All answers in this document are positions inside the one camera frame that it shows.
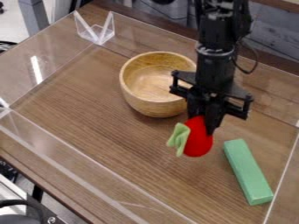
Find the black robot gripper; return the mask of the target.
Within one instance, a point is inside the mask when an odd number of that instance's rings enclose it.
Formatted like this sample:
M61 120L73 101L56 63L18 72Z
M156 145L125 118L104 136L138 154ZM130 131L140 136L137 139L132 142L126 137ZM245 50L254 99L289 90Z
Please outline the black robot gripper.
M220 126L224 115L245 120L252 94L234 82L234 51L197 53L194 72L172 71L169 93L186 101L188 117L204 116L206 134Z

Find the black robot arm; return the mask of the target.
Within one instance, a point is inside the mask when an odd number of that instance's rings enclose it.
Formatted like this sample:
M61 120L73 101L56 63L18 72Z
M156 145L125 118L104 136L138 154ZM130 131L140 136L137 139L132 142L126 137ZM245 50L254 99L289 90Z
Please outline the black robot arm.
M198 42L196 70L172 71L169 93L186 101L188 117L202 117L213 134L225 115L248 118L252 94L234 82L238 48L250 33L248 0L193 0Z

